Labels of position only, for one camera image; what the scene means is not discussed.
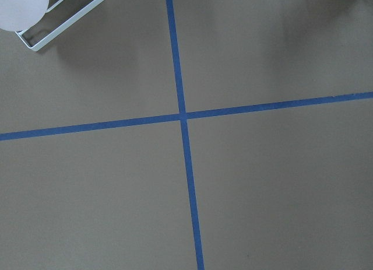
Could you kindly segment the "white round cup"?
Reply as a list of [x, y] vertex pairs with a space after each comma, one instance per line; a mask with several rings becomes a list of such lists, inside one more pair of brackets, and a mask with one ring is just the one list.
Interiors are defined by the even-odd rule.
[[1, 0], [1, 29], [22, 31], [45, 15], [50, 0]]

